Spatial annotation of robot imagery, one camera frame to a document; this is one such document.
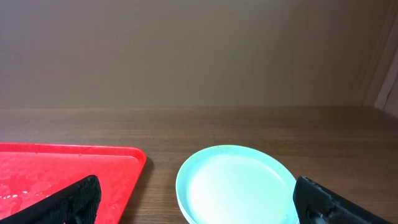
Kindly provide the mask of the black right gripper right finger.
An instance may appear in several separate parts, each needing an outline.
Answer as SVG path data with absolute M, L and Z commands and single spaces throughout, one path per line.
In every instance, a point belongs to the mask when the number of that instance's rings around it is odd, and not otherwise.
M 304 176 L 296 181 L 293 201 L 300 224 L 391 224 Z

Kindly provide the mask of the white plate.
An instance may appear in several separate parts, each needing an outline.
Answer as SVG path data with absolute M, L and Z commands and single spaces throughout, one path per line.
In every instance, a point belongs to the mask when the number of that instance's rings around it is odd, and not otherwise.
M 298 223 L 296 180 L 273 157 L 244 146 L 202 149 L 180 167 L 179 208 L 189 223 Z

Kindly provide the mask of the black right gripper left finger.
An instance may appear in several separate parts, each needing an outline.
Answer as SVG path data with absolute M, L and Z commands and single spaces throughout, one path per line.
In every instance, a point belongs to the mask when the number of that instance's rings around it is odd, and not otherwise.
M 89 175 L 1 220 L 1 224 L 94 224 L 101 201 L 97 176 Z

